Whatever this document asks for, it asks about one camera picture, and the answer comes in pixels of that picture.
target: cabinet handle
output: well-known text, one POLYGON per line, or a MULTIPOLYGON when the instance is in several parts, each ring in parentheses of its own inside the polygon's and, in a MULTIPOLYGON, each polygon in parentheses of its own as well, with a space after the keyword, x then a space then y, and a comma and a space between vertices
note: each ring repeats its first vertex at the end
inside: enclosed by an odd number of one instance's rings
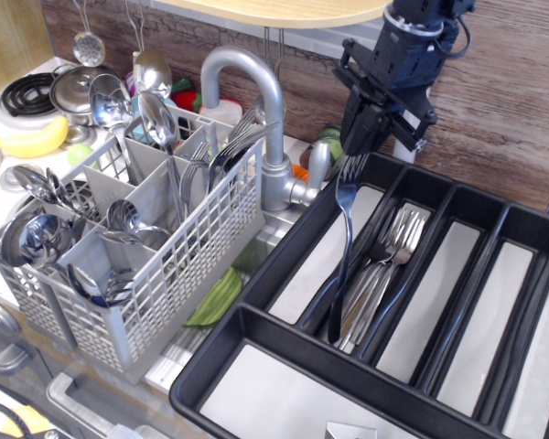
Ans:
MULTIPOLYGON (((20 326, 8 312, 0 306, 0 334, 15 337, 20 332, 20 326)), ((31 360, 31 356, 17 345, 8 345, 0 351, 0 374, 14 375, 22 370, 31 360)))
POLYGON ((134 439, 138 437, 142 437, 143 439, 169 439, 164 434, 149 426, 141 426, 134 431, 127 427, 123 427, 122 425, 113 425, 112 423, 109 423, 99 414, 73 400, 67 394, 67 390, 72 384, 73 378, 64 372, 61 372, 47 386, 47 399, 55 407, 69 416, 76 424, 89 430, 97 437, 101 437, 102 439, 107 437, 121 437, 115 435, 110 436, 112 433, 121 431, 123 432, 124 437, 127 437, 126 435, 129 433, 134 434, 134 439))

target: yellow banana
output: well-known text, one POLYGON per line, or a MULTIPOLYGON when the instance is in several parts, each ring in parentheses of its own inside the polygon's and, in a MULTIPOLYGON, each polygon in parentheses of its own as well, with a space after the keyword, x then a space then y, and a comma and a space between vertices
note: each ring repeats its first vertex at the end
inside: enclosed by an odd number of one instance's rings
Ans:
POLYGON ((38 133, 0 137, 0 149, 14 157, 37 157, 59 148, 65 141, 69 122, 58 116, 38 133))

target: gray faucet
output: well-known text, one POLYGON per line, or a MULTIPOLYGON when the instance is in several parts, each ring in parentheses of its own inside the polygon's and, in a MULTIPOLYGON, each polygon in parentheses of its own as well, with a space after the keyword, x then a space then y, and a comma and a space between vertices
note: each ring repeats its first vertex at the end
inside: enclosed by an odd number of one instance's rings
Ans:
POLYGON ((273 71, 252 52, 234 46, 216 48, 205 58, 201 67, 203 105, 215 108, 220 103, 218 78, 224 67, 237 67, 256 82, 264 98, 266 123, 278 125, 266 135, 263 159, 262 203, 265 210, 283 210, 293 203, 308 206, 319 192, 328 168, 326 145, 317 145, 309 162, 309 183, 293 176, 293 167, 283 149, 283 92, 273 71))

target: cable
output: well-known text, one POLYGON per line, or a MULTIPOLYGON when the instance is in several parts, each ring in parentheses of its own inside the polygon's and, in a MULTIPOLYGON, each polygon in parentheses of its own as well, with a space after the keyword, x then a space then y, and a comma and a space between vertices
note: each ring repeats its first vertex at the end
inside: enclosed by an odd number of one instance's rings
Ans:
POLYGON ((12 421, 16 424, 16 426, 20 429, 20 432, 23 434, 22 439, 33 439, 32 434, 30 433, 30 430, 28 430, 27 425, 25 422, 18 416, 16 413, 14 413, 12 410, 10 410, 8 407, 2 405, 0 403, 0 412, 8 416, 12 421))
POLYGON ((468 44, 459 52, 451 53, 451 52, 446 52, 439 44, 439 41, 435 40, 433 43, 435 44, 437 51, 441 53, 444 57, 446 57, 446 59, 462 58, 464 55, 466 55, 466 53, 468 53, 469 46, 472 44, 472 34, 469 31, 468 25, 466 25, 466 22, 461 16, 456 16, 456 19, 457 21, 459 21, 459 24, 463 27, 464 32, 466 33, 466 39, 468 40, 468 44))

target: gray plastic cutlery basket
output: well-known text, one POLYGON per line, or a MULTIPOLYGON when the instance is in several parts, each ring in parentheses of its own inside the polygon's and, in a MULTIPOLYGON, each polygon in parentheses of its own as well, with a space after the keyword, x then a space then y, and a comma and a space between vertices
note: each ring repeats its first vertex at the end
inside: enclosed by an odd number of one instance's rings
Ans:
MULTIPOLYGON (((179 155, 187 156, 200 142, 215 145, 231 127, 177 108, 170 111, 179 122, 173 159, 182 174, 188 162, 179 155)), ((116 142, 108 140, 61 179, 75 202, 81 198, 89 220, 81 239, 59 259, 60 268, 12 268, 0 261, 0 272, 31 326, 70 348, 78 346, 96 369, 136 384, 264 225, 264 216, 262 142, 250 148, 207 196, 201 185, 203 175, 196 174, 193 207, 179 224, 167 155, 154 148, 139 117, 131 128, 127 146, 138 184, 128 184, 122 155, 116 142), (147 232, 139 235, 144 246, 103 239, 97 232, 105 230, 106 210, 121 198, 135 204, 142 221, 169 230, 171 236, 147 232), (112 271, 132 270, 130 300, 102 308, 78 296, 61 273, 68 264, 81 268, 101 290, 112 271)), ((24 209, 38 206, 33 200, 24 209)), ((64 218, 72 216, 58 206, 45 209, 64 218)))

